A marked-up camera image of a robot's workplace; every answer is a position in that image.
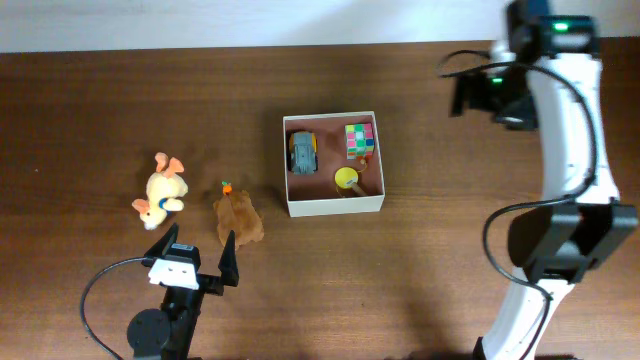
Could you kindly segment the brown plush toy with carrot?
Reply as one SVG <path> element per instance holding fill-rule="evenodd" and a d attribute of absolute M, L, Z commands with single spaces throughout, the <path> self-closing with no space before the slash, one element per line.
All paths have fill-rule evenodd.
<path fill-rule="evenodd" d="M 213 203 L 213 209 L 222 246 L 226 245 L 231 232 L 235 234 L 236 250 L 264 238 L 263 220 L 246 190 L 235 191 L 230 182 L 223 182 L 222 197 Z"/>

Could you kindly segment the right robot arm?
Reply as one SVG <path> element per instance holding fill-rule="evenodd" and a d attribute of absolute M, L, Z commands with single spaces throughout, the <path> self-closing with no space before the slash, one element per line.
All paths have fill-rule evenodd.
<path fill-rule="evenodd" d="M 510 130 L 537 131 L 540 200 L 509 205 L 509 288 L 476 359 L 531 359 L 561 301 L 638 227 L 620 200 L 600 110 L 602 61 L 594 20 L 556 15 L 545 1 L 517 0 L 506 35 L 483 64 L 454 74 L 451 114 L 488 112 Z"/>

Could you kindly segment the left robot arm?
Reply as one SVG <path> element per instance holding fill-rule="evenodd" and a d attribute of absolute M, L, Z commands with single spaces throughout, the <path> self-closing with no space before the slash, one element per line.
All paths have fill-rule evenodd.
<path fill-rule="evenodd" d="M 235 233 L 228 235 L 220 257 L 218 276 L 199 272 L 201 257 L 193 245 L 177 242 L 173 224 L 144 255 L 149 282 L 165 289 L 158 308 L 136 314 L 127 328 L 127 341 L 135 359 L 186 359 L 206 295 L 221 296 L 239 283 Z"/>

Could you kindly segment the yellow wooden rattle drum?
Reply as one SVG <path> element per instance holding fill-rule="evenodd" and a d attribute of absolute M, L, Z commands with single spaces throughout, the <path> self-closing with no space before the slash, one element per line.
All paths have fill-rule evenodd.
<path fill-rule="evenodd" d="M 354 165 L 342 166 L 334 173 L 335 190 L 337 194 L 344 198 L 344 190 L 352 190 L 359 197 L 366 197 L 367 193 L 359 185 L 362 174 L 368 169 L 368 162 L 361 158 L 357 161 L 360 167 Z"/>

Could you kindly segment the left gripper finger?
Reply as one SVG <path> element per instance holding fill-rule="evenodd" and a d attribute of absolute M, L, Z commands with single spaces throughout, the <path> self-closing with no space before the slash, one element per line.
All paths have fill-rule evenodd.
<path fill-rule="evenodd" d="M 176 242 L 179 233 L 179 225 L 174 223 L 167 232 L 144 254 L 142 265 L 152 267 L 157 259 L 163 259 L 169 248 Z"/>
<path fill-rule="evenodd" d="M 239 284 L 235 239 L 235 231 L 231 230 L 218 264 L 218 269 L 221 272 L 220 280 L 224 286 L 237 287 Z"/>

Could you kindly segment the yellow grey toy truck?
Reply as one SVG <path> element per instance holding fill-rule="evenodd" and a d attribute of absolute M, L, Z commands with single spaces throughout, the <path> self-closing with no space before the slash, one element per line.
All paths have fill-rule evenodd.
<path fill-rule="evenodd" d="M 295 175 L 313 175 L 318 169 L 317 139 L 308 131 L 298 131 L 289 138 L 290 170 Z"/>

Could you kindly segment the colourful puzzle cube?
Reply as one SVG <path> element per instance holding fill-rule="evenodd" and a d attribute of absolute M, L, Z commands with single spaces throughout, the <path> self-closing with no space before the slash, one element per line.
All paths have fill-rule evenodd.
<path fill-rule="evenodd" d="M 371 123 L 347 124 L 344 130 L 348 160 L 363 160 L 373 156 L 375 137 Z"/>

